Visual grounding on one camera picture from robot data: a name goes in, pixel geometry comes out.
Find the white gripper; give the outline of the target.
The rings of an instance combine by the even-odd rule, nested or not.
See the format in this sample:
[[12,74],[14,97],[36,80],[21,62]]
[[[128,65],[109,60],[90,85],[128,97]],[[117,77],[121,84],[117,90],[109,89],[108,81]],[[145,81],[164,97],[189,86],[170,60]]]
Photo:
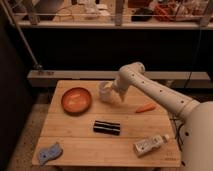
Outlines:
[[[114,91],[113,84],[110,84],[109,82],[106,82],[104,88],[105,88],[107,91]],[[120,99],[121,99],[122,102],[125,101],[125,96],[126,96],[126,92],[121,92],[121,93],[119,93],[119,97],[120,97]]]

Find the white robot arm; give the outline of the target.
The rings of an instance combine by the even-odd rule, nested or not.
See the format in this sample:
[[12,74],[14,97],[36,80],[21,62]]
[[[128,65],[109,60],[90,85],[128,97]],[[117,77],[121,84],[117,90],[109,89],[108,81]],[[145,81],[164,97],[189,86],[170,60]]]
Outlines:
[[213,101],[199,102],[147,78],[144,72],[141,62],[122,66],[112,89],[124,99],[134,86],[185,123],[180,171],[213,171]]

